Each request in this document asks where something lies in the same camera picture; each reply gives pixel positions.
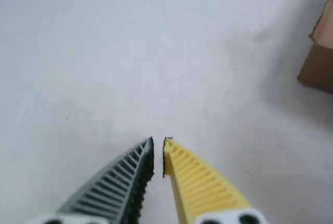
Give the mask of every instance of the cardboard box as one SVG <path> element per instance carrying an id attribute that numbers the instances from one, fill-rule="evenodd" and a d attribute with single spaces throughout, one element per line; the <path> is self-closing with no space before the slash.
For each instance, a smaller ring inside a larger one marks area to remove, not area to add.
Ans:
<path id="1" fill-rule="evenodd" d="M 328 0 L 310 37 L 314 41 L 298 80 L 333 93 L 333 0 Z"/>

